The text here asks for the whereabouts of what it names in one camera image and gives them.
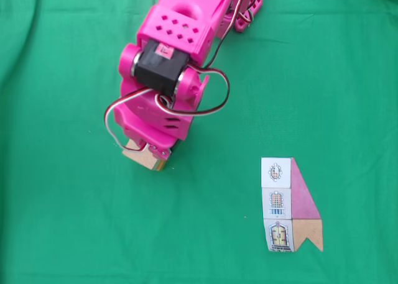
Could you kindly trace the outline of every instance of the wooden triangle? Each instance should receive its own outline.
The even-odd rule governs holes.
[[[321,219],[294,219],[293,240],[294,250],[297,251],[303,242],[309,239],[323,251],[323,226]]]

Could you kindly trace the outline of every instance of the white cable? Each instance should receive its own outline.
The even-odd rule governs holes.
[[[149,89],[144,90],[144,91],[141,91],[140,93],[137,93],[137,94],[135,94],[135,95],[126,97],[126,98],[124,98],[124,99],[120,99],[119,101],[115,102],[111,107],[109,107],[109,109],[107,110],[107,112],[106,112],[106,114],[105,114],[105,126],[106,126],[106,129],[107,129],[108,132],[112,135],[112,137],[113,137],[113,139],[116,141],[116,143],[117,143],[123,150],[125,150],[125,151],[127,151],[127,152],[141,153],[141,152],[145,151],[145,149],[147,148],[148,144],[146,144],[146,146],[144,147],[144,149],[142,149],[142,150],[137,150],[137,151],[130,150],[130,149],[128,149],[127,147],[125,147],[122,143],[120,143],[119,139],[116,137],[115,133],[111,130],[111,128],[110,128],[110,126],[109,126],[109,122],[108,122],[109,114],[113,111],[114,108],[118,107],[119,105],[122,105],[122,104],[124,104],[125,102],[128,102],[128,101],[130,101],[130,100],[132,100],[132,99],[135,99],[135,98],[138,97],[138,96],[142,96],[143,94],[146,94],[146,93],[148,93],[148,92],[150,92],[150,91],[152,91],[152,90],[153,90],[153,89],[150,89],[150,88],[149,88]]]
[[[189,67],[192,68],[192,69],[194,69],[195,71],[197,71],[197,72],[200,73],[200,74],[202,74],[202,73],[219,74],[221,77],[223,77],[223,79],[224,79],[224,81],[225,81],[225,84],[227,85],[227,88],[228,88],[228,80],[227,80],[227,79],[225,78],[225,76],[224,76],[222,73],[220,73],[219,71],[213,71],[213,70],[211,70],[211,69],[199,70],[199,69],[196,69],[194,66],[189,66]],[[155,103],[156,103],[156,105],[157,105],[157,106],[160,108],[160,110],[162,110],[163,112],[165,112],[165,113],[167,113],[167,114],[170,114],[170,115],[174,115],[174,116],[206,116],[206,115],[210,115],[210,114],[213,114],[213,113],[215,113],[215,112],[218,112],[218,111],[220,111],[221,109],[223,109],[223,108],[225,107],[225,105],[224,105],[223,107],[221,107],[221,108],[219,108],[219,109],[217,109],[217,110],[211,111],[211,112],[209,112],[209,113],[201,113],[201,114],[182,114],[182,113],[174,113],[174,112],[172,112],[172,111],[166,109],[163,105],[160,105],[159,99],[158,99],[159,96],[160,96],[159,93],[155,95]]]
[[[237,14],[238,14],[238,12],[239,12],[239,9],[241,8],[241,6],[240,6],[241,1],[242,1],[242,0],[238,0],[238,3],[236,4],[236,7],[235,7],[235,10],[234,10],[234,14],[233,14],[233,16],[232,16],[231,22],[229,23],[229,26],[228,26],[228,28],[226,29],[226,31],[225,31],[223,37],[225,37],[226,34],[229,32],[229,30],[234,26],[236,16],[237,16]]]

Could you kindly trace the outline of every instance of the printed illustration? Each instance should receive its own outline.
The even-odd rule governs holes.
[[[269,226],[273,251],[291,252],[288,242],[287,226],[279,221]]]
[[[276,163],[270,167],[268,173],[273,181],[277,181],[278,179],[280,179],[282,177],[282,169]]]
[[[269,193],[269,214],[272,216],[284,216],[285,208],[283,204],[283,194],[275,191],[273,193]]]

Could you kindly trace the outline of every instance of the sticker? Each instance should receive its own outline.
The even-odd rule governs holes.
[[[160,43],[157,46],[155,53],[164,58],[171,59],[173,57],[174,48],[170,47],[169,45]]]

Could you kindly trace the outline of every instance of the black servo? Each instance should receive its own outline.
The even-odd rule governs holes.
[[[134,76],[142,85],[171,98],[188,61],[189,54],[151,39],[134,68]]]

